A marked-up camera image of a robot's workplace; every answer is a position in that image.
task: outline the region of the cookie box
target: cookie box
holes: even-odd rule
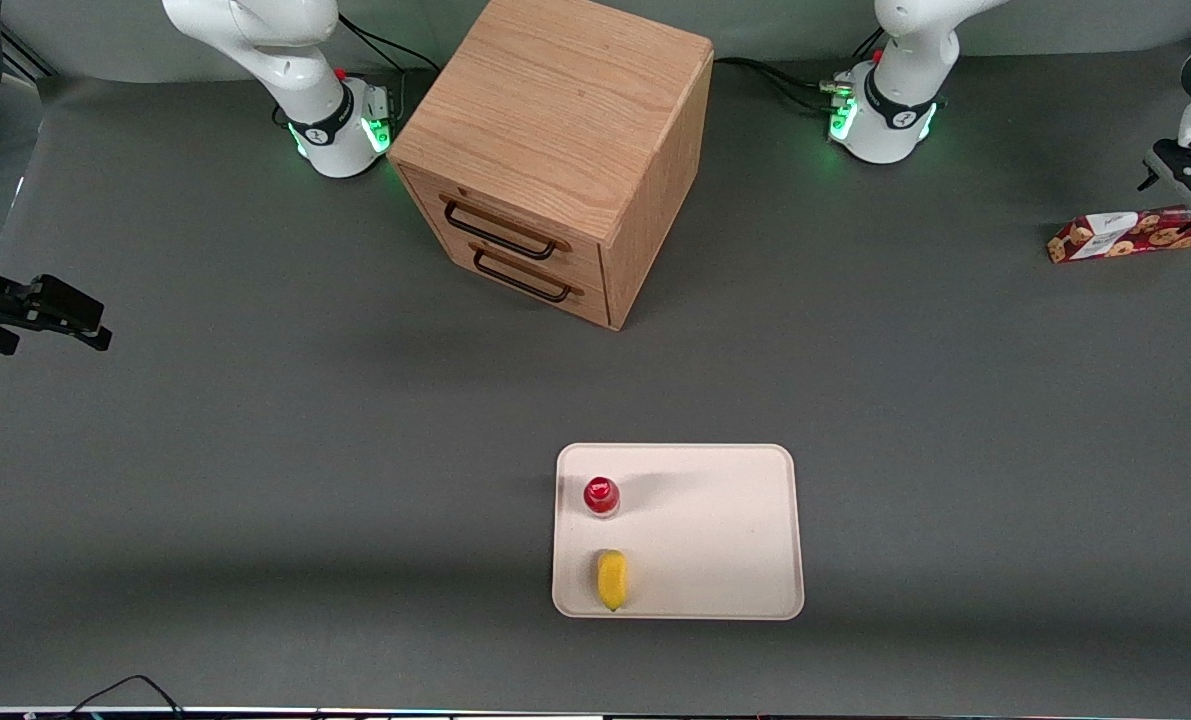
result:
[[[1185,250],[1191,246],[1190,223],[1191,211],[1184,205],[1139,213],[1080,215],[1048,240],[1048,258],[1060,264],[1156,250]]]

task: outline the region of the cable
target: cable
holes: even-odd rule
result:
[[[875,42],[879,42],[879,38],[883,36],[884,27],[875,29],[875,32],[866,36],[866,40],[861,40],[861,45],[859,45],[856,50],[852,51],[852,56],[854,56],[854,58],[863,58],[866,54],[869,54],[869,50],[875,45]]]
[[[400,44],[398,44],[398,42],[386,40],[386,38],[381,37],[380,35],[374,35],[372,32],[368,32],[368,31],[366,31],[366,29],[362,29],[362,27],[357,26],[357,24],[354,24],[351,21],[351,19],[347,18],[345,15],[343,15],[341,13],[338,13],[338,19],[342,20],[342,24],[344,24],[344,26],[347,26],[349,29],[349,31],[356,33],[356,36],[367,36],[367,37],[374,38],[374,40],[381,42],[381,44],[384,44],[386,46],[393,46],[395,50],[399,50],[400,54],[412,55],[413,58],[422,60],[423,63],[426,63],[428,65],[430,65],[431,69],[435,69],[436,73],[441,73],[441,70],[443,70],[443,68],[439,68],[439,64],[435,63],[435,60],[428,58],[426,55],[418,54],[418,51],[411,50],[407,46],[400,45]]]
[[[792,76],[792,74],[784,70],[779,70],[768,63],[761,63],[759,60],[750,58],[719,58],[715,61],[715,64],[721,65],[741,65],[743,68],[750,68],[753,70],[759,70],[763,73],[765,76],[772,76],[780,79],[784,83],[792,84],[794,87],[802,87],[804,90],[816,90],[818,83],[805,81],[805,79],[798,79]]]
[[[106,693],[113,691],[116,688],[123,685],[124,683],[132,682],[132,680],[142,680],[143,683],[151,685],[151,688],[155,689],[156,693],[160,693],[160,696],[164,699],[164,702],[169,703],[169,708],[172,708],[173,715],[176,716],[177,720],[182,720],[185,713],[182,706],[177,705],[177,701],[173,700],[170,694],[164,691],[164,688],[161,688],[160,685],[155,684],[155,680],[150,680],[145,675],[129,675],[127,678],[120,680],[120,682],[114,683],[110,688],[91,694],[91,696],[86,697],[82,701],[79,701],[77,706],[70,708],[70,712],[68,712],[66,716],[74,716],[75,714],[77,714],[77,712],[82,710],[82,708],[87,706],[89,702],[95,701]]]
[[[25,50],[25,46],[18,45],[18,40],[13,40],[13,36],[11,36],[7,32],[1,32],[0,37],[2,37],[7,42],[7,44],[12,45],[13,49],[17,50],[18,54],[21,55],[21,57],[24,60],[26,60],[29,63],[31,63],[32,65],[35,65],[36,68],[38,68],[39,73],[43,74],[43,77],[51,77],[52,76],[52,74],[50,71],[48,71],[48,68],[43,67],[43,64],[39,63],[39,61],[37,58],[33,58],[33,56],[31,54],[27,54],[27,50]]]
[[[354,36],[358,37],[358,40],[363,42],[363,44],[369,46],[370,50],[374,51],[374,54],[384,56],[384,58],[388,61],[389,67],[395,68],[395,73],[399,73],[399,102],[398,102],[399,109],[395,111],[393,118],[395,123],[399,123],[399,120],[404,118],[404,100],[406,100],[406,89],[409,88],[409,70],[400,68],[398,63],[395,63],[393,60],[389,58],[389,55],[384,54],[384,50],[381,50],[380,46],[372,44],[372,42],[368,40],[368,37],[372,37],[372,33],[368,33],[366,31],[362,31],[362,29],[356,27],[356,24],[351,23],[351,20],[348,20],[344,17],[342,18],[342,20],[343,24],[345,24],[347,29],[354,32]]]
[[[793,94],[793,92],[791,92],[791,88],[787,87],[787,84],[790,84],[791,87],[799,87],[803,90],[818,90],[818,86],[816,86],[816,83],[802,81],[802,79],[792,76],[790,73],[779,70],[768,63],[761,63],[759,60],[750,58],[719,58],[716,60],[715,63],[723,65],[738,65],[755,70],[755,73],[759,73],[761,79],[765,79],[765,81],[773,86],[773,90],[778,90],[778,94],[781,94],[784,99],[793,102],[794,105],[799,105],[800,108],[812,109],[813,113],[816,113],[816,111],[828,109],[824,104],[813,104],[798,98]]]
[[[37,82],[37,77],[32,76],[31,73],[27,73],[27,69],[23,68],[21,64],[18,63],[18,61],[13,60],[13,55],[5,54],[4,58],[7,60],[7,63],[13,65],[13,69],[18,70],[18,74],[20,74],[21,79],[25,79],[25,81],[31,81],[32,83]]]
[[[400,68],[399,63],[397,63],[397,61],[391,60],[389,55],[386,55],[384,52],[384,50],[381,50],[380,46],[376,46],[376,45],[372,44],[372,42],[368,40],[368,38],[363,35],[363,32],[361,31],[361,29],[354,27],[353,24],[347,24],[347,29],[349,29],[349,31],[354,32],[354,36],[358,37],[358,39],[362,40],[363,44],[366,44],[367,46],[369,46],[370,50],[374,51],[374,54],[381,55],[381,60],[388,61],[389,67],[391,68],[395,68],[395,73],[404,74],[404,68]]]

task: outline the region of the tray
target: tray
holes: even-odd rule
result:
[[[796,464],[778,445],[565,447],[555,464],[551,600],[569,618],[790,620],[804,609]],[[617,515],[582,488],[604,475]],[[626,553],[626,605],[596,593],[596,559]]]

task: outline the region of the yellow lemon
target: yellow lemon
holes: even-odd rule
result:
[[[626,557],[619,550],[605,550],[599,556],[599,599],[610,611],[617,611],[626,602]]]

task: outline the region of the drawer handle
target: drawer handle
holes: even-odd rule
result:
[[[475,227],[475,225],[462,223],[457,218],[453,217],[453,212],[457,209],[457,201],[449,200],[448,205],[444,206],[444,219],[448,224],[453,225],[459,231],[468,232],[480,238],[480,240],[487,240],[493,243],[499,248],[505,248],[509,251],[518,252],[518,255],[525,256],[528,259],[545,259],[550,258],[550,253],[555,251],[555,240],[550,240],[545,244],[544,250],[528,250],[525,246],[519,245],[517,242],[510,242],[507,238],[495,236],[490,231],[481,231],[481,228]]]
[[[568,298],[568,293],[573,292],[573,288],[567,284],[565,286],[563,290],[555,293],[555,295],[551,295],[551,293],[549,292],[537,290],[537,288],[531,287],[531,284],[526,282],[517,281],[517,278],[512,278],[511,275],[507,275],[505,273],[499,273],[499,270],[494,270],[493,268],[490,268],[484,263],[480,263],[480,259],[484,259],[484,250],[476,248],[475,268],[480,270],[480,273],[490,275],[491,278],[499,278],[499,281],[507,283],[511,287],[517,287],[519,288],[519,290],[526,292],[528,295],[540,298],[541,300],[545,300],[547,302],[555,302],[555,303],[563,302],[565,299]]]

